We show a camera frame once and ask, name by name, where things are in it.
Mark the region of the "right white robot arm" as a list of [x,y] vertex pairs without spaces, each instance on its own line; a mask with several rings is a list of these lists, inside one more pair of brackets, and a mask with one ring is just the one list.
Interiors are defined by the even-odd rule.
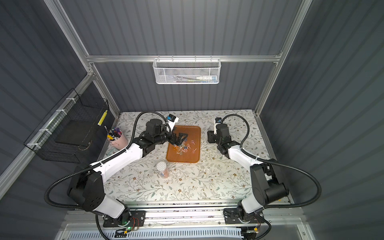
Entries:
[[233,141],[227,124],[221,118],[215,119],[214,130],[208,131],[208,143],[217,144],[220,153],[245,169],[251,176],[252,193],[241,200],[234,216],[243,223],[249,222],[251,217],[268,204],[289,195],[289,189],[283,183],[279,167],[261,162],[243,153],[240,143]]

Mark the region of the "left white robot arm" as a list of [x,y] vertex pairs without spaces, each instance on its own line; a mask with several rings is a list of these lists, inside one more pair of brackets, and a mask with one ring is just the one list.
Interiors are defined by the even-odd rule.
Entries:
[[127,165],[140,160],[155,149],[157,145],[169,142],[180,146],[188,137],[186,133],[168,133],[167,127],[174,128],[178,118],[170,116],[167,124],[163,125],[159,119],[152,119],[146,124],[146,130],[134,138],[132,144],[111,156],[106,163],[100,161],[91,164],[94,169],[74,176],[71,180],[67,195],[86,212],[107,215],[114,219],[129,218],[129,208],[122,202],[115,200],[104,191],[104,183]]

